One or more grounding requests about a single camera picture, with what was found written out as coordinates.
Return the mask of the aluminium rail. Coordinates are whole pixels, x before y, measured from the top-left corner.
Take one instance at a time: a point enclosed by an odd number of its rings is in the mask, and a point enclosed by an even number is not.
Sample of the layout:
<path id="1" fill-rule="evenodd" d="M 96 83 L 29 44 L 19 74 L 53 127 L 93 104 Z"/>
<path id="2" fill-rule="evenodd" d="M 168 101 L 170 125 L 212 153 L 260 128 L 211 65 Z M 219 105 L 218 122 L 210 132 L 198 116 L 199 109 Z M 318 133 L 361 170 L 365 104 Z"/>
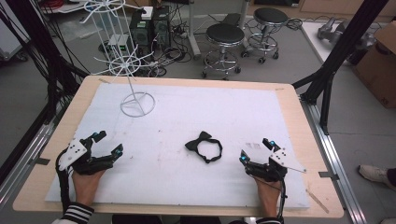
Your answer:
<path id="1" fill-rule="evenodd" d="M 339 176 L 339 180 L 332 181 L 332 183 L 341 199 L 342 208 L 346 211 L 352 224 L 368 224 L 353 188 L 350 185 L 347 173 L 339 158 L 332 139 L 319 125 L 320 112 L 318 107 L 316 105 L 309 105 L 303 100 L 301 100 L 300 103 L 308 119 L 311 130 L 317 139 L 319 151 L 328 168 L 327 172 L 332 172 Z"/>
<path id="2" fill-rule="evenodd" d="M 54 114 L 51 115 L 49 107 L 45 105 L 21 141 L 0 166 L 0 211 L 7 205 L 7 201 L 27 172 L 35 165 L 35 160 L 39 158 L 53 135 L 64 111 L 63 105 L 57 105 Z"/>

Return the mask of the white low platform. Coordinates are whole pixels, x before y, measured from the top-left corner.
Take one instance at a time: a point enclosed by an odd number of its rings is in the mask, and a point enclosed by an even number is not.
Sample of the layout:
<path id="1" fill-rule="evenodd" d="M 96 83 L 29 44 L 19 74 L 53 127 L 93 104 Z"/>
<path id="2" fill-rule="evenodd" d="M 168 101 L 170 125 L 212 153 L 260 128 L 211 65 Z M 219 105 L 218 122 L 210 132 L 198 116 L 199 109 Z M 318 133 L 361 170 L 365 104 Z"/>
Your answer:
<path id="1" fill-rule="evenodd" d="M 326 61 L 335 46 L 335 44 L 331 43 L 328 39 L 318 38 L 318 29 L 325 23 L 326 21 L 305 21 L 303 23 L 304 36 L 307 38 L 322 63 Z"/>

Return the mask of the person's left hand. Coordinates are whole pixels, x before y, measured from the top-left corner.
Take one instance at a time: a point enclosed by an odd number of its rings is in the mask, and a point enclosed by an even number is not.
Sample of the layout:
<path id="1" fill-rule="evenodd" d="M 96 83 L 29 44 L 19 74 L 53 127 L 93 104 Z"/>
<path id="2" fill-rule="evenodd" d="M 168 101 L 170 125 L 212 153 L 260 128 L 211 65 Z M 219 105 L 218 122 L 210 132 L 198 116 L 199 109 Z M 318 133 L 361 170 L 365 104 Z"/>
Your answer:
<path id="1" fill-rule="evenodd" d="M 104 171 L 100 171 L 93 175 L 80 175 L 74 172 L 72 179 L 77 196 L 88 197 L 89 195 L 94 195 L 104 173 Z"/>

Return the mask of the white shoe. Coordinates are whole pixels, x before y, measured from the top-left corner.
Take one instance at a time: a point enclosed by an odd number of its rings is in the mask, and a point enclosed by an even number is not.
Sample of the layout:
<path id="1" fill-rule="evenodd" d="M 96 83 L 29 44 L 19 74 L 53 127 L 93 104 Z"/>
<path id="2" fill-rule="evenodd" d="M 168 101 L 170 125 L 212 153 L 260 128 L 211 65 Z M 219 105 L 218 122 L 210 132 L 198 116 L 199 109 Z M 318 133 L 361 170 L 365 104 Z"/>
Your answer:
<path id="1" fill-rule="evenodd" d="M 390 189 L 396 190 L 396 186 L 391 182 L 393 177 L 393 171 L 391 169 L 379 168 L 372 165 L 360 165 L 358 171 L 367 180 L 385 184 Z"/>

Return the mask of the black metal frame stand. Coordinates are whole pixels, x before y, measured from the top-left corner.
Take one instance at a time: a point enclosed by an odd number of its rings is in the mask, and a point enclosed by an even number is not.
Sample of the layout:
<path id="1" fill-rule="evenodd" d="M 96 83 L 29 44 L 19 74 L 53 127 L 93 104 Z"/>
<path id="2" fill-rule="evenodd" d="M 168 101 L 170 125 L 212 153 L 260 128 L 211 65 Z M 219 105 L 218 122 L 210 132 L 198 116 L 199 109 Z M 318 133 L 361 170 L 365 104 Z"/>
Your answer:
<path id="1" fill-rule="evenodd" d="M 322 66 L 312 75 L 302 78 L 292 84 L 294 89 L 309 84 L 308 89 L 301 94 L 303 101 L 309 105 L 315 105 L 318 97 L 322 94 L 319 127 L 326 135 L 329 134 L 328 117 L 333 78 L 344 60 L 358 43 L 358 40 L 374 22 L 388 1 L 389 0 L 363 0 L 348 27 L 341 35 L 339 41 L 335 44 Z"/>

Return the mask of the brown cardboard box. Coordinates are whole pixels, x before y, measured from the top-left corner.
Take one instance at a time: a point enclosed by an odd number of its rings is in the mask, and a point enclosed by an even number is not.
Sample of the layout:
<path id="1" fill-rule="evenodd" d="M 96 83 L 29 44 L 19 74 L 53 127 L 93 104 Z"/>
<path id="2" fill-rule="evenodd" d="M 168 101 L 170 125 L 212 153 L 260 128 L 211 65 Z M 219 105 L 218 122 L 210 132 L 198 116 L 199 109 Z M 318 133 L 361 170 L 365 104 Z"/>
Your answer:
<path id="1" fill-rule="evenodd" d="M 396 21 L 376 31 L 375 39 L 354 73 L 382 106 L 396 108 Z"/>

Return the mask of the black bow tie with strap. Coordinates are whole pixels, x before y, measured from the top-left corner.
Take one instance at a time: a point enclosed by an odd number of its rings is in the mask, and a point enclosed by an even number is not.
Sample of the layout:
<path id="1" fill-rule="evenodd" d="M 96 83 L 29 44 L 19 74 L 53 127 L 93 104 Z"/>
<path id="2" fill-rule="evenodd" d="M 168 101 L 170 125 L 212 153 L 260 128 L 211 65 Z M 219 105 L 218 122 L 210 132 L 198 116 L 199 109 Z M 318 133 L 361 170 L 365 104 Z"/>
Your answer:
<path id="1" fill-rule="evenodd" d="M 223 150 L 221 142 L 207 132 L 201 132 L 196 139 L 186 143 L 185 148 L 195 152 L 205 163 L 218 161 Z"/>

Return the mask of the small grey device green light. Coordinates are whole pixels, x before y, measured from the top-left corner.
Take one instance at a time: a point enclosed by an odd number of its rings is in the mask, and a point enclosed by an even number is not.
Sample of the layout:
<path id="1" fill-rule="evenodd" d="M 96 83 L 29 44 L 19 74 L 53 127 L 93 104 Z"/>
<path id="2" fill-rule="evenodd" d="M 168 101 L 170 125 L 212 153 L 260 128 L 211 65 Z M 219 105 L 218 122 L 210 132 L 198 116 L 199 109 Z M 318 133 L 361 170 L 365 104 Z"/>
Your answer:
<path id="1" fill-rule="evenodd" d="M 119 48 L 122 51 L 127 51 L 128 50 L 128 39 L 129 39 L 128 35 L 114 34 L 110 37 L 107 44 L 110 47 Z"/>

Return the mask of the white foam mat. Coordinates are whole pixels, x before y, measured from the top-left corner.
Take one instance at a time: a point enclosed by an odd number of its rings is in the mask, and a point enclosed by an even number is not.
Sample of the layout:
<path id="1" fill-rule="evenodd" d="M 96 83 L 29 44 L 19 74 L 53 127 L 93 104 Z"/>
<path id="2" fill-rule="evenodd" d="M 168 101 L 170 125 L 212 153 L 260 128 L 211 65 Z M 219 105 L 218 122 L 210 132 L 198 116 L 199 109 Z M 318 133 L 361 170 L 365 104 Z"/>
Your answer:
<path id="1" fill-rule="evenodd" d="M 263 138 L 295 155 L 275 91 L 133 84 L 156 102 L 146 116 L 120 110 L 128 84 L 101 84 L 75 138 L 105 131 L 93 145 L 104 156 L 119 144 L 123 155 L 101 178 L 99 203 L 254 207 L 254 180 L 239 160 L 241 150 L 258 163 L 271 154 Z M 207 132 L 223 147 L 218 161 L 205 163 L 185 144 Z"/>

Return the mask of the white wire display rack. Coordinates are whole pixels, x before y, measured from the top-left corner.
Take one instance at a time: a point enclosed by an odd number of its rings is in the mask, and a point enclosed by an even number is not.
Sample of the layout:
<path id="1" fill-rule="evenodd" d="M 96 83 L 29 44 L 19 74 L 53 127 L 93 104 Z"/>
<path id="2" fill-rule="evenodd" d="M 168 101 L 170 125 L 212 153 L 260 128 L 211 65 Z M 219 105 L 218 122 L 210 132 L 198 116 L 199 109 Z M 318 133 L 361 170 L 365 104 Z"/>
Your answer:
<path id="1" fill-rule="evenodd" d="M 148 115 L 156 105 L 154 97 L 147 91 L 135 91 L 133 82 L 134 74 L 144 67 L 144 61 L 151 53 L 142 57 L 136 55 L 137 47 L 134 45 L 132 34 L 129 29 L 129 22 L 123 22 L 126 18 L 125 8 L 138 7 L 128 5 L 126 0 L 82 0 L 83 8 L 88 12 L 85 23 L 92 19 L 101 41 L 100 45 L 104 50 L 105 58 L 99 62 L 105 63 L 107 69 L 98 72 L 98 75 L 110 74 L 117 77 L 126 77 L 130 92 L 120 102 L 121 112 L 132 118 L 140 118 Z M 110 47 L 107 42 L 114 34 L 128 35 L 128 50 L 122 51 L 119 48 Z"/>

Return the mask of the flat wooden stick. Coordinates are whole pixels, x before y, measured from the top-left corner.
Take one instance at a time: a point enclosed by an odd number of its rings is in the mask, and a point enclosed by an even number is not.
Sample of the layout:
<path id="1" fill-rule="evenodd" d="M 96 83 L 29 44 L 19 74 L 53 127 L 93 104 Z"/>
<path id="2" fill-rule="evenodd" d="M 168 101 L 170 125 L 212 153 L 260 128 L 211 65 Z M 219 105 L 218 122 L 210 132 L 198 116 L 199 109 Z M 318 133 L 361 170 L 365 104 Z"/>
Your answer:
<path id="1" fill-rule="evenodd" d="M 312 200 L 326 213 L 329 214 L 329 209 L 324 205 L 324 203 L 309 189 L 305 190 L 306 193 L 312 198 Z"/>

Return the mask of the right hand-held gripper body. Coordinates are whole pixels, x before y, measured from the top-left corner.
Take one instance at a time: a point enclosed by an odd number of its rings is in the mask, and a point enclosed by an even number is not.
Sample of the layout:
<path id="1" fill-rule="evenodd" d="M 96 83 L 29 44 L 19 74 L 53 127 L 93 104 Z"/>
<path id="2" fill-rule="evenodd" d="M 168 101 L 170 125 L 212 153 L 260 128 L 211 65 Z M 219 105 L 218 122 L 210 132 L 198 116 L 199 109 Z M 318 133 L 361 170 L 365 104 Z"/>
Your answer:
<path id="1" fill-rule="evenodd" d="M 267 163 L 257 163 L 250 160 L 245 166 L 245 172 L 264 179 L 267 182 L 281 181 L 286 176 L 289 169 L 305 173 L 306 169 L 298 162 L 293 154 L 290 154 L 285 148 L 272 152 Z"/>

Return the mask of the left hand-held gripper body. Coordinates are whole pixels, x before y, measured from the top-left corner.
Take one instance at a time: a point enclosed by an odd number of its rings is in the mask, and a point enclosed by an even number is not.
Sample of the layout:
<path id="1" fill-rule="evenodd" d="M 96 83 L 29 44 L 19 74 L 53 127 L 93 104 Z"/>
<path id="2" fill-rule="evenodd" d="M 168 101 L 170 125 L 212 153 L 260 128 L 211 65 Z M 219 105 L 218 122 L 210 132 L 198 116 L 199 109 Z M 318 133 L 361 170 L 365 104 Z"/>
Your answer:
<path id="1" fill-rule="evenodd" d="M 113 167 L 109 156 L 95 158 L 92 156 L 92 145 L 95 142 L 91 137 L 73 139 L 68 147 L 58 156 L 57 171 L 67 171 L 72 167 L 80 175 L 93 175 Z"/>

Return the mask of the black round stool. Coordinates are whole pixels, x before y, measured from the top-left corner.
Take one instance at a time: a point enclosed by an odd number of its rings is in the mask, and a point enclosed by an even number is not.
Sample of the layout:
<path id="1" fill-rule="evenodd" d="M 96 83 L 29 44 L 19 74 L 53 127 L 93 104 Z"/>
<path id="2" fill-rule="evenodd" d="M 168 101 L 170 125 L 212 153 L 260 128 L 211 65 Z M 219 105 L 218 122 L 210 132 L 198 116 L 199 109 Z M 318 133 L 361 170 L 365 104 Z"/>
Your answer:
<path id="1" fill-rule="evenodd" d="M 234 70 L 236 74 L 241 72 L 238 57 L 230 51 L 230 48 L 238 47 L 245 38 L 244 32 L 236 25 L 217 23 L 207 28 L 206 39 L 218 46 L 210 50 L 204 57 L 205 68 L 202 78 L 207 77 L 207 70 L 223 72 L 224 80 L 228 79 L 229 72 Z"/>
<path id="2" fill-rule="evenodd" d="M 271 7 L 261 7 L 254 11 L 253 19 L 257 22 L 258 33 L 251 33 L 247 38 L 247 45 L 241 52 L 242 58 L 248 57 L 254 49 L 262 51 L 259 63 L 265 63 L 267 54 L 273 53 L 275 60 L 279 57 L 279 46 L 272 34 L 278 32 L 289 20 L 289 17 L 282 11 Z"/>

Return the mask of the grey handheld device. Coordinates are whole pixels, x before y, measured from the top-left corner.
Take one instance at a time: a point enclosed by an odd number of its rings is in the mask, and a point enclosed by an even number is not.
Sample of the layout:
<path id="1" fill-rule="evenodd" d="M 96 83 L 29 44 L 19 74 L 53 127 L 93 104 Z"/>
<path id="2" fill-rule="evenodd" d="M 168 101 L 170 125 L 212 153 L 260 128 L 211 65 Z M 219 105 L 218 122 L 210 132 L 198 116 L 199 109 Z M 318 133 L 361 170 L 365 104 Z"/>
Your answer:
<path id="1" fill-rule="evenodd" d="M 349 25 L 349 21 L 342 21 L 337 25 L 335 29 L 332 28 L 336 21 L 335 17 L 331 17 L 324 25 L 318 28 L 317 38 L 319 40 L 326 39 L 333 46 L 339 41 L 342 34 Z M 361 39 L 357 42 L 357 48 L 369 48 L 376 42 L 375 37 L 372 34 L 365 33 Z"/>

